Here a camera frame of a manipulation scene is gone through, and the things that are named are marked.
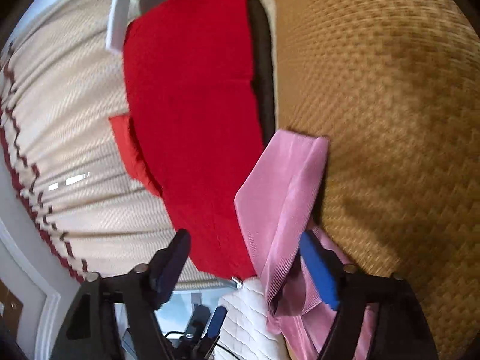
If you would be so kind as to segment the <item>tan woven bed mat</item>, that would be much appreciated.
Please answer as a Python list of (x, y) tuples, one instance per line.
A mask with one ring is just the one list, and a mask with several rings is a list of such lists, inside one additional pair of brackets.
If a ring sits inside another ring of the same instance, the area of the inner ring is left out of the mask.
[(413, 287), (441, 359), (479, 333), (479, 36), (453, 0), (275, 0), (279, 125), (330, 139), (329, 236)]

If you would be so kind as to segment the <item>white quilted pillow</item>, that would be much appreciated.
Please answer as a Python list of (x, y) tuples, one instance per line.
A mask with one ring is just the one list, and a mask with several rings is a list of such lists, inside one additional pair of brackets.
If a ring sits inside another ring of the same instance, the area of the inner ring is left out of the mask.
[(282, 335), (267, 328), (267, 310), (260, 280), (245, 280), (241, 288), (225, 294), (219, 305), (227, 309), (214, 359), (288, 359)]

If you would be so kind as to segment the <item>orange red cloth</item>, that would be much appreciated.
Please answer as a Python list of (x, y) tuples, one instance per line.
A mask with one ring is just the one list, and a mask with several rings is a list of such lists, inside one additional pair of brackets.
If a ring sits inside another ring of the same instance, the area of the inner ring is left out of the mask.
[(115, 115), (109, 118), (109, 123), (126, 172), (152, 195), (162, 197), (162, 187), (151, 174), (144, 159), (134, 130), (133, 118), (130, 114)]

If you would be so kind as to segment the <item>red blanket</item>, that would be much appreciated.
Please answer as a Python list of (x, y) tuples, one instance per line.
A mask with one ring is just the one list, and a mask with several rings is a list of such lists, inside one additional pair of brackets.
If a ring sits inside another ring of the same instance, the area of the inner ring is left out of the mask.
[(255, 273), (233, 200), (264, 149), (247, 0), (167, 0), (124, 41), (134, 132), (202, 272)]

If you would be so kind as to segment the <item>cream striped curtain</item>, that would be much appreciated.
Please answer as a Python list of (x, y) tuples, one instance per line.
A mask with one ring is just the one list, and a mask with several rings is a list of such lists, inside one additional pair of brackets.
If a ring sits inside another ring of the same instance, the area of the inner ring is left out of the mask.
[(121, 275), (174, 237), (163, 201), (127, 172), (110, 119), (127, 112), (106, 48), (112, 0), (59, 0), (1, 53), (1, 145), (50, 252), (82, 281)]

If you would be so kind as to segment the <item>pink corduroy zip jacket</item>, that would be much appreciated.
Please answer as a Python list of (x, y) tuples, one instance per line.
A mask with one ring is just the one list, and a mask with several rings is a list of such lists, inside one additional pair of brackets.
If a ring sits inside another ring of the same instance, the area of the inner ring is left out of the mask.
[(346, 254), (312, 222), (329, 140), (278, 130), (237, 192), (244, 242), (264, 289), (268, 330), (282, 334), (297, 359), (316, 359), (336, 313), (323, 300), (299, 255), (311, 227), (344, 264)]

